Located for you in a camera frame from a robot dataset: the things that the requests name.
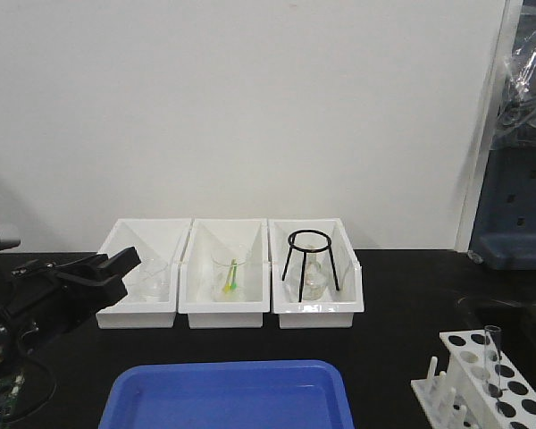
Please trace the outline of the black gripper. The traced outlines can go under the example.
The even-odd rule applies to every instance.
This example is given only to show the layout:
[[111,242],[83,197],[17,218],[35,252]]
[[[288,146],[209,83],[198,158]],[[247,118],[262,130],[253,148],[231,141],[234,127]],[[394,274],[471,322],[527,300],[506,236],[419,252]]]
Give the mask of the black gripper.
[[0,333],[60,335],[127,296],[122,278],[141,264],[135,247],[67,264],[30,260],[0,271]]

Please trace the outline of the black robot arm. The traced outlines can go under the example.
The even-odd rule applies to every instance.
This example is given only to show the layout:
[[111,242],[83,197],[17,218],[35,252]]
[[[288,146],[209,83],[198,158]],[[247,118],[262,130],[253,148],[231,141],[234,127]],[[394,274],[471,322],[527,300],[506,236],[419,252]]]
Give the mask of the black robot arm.
[[[15,228],[0,225],[0,252],[20,243]],[[15,410],[26,367],[54,376],[32,353],[125,298],[124,278],[139,264],[137,250],[129,247],[62,265],[33,259],[9,274],[0,268],[0,428],[38,411],[56,389],[51,382],[43,399]]]

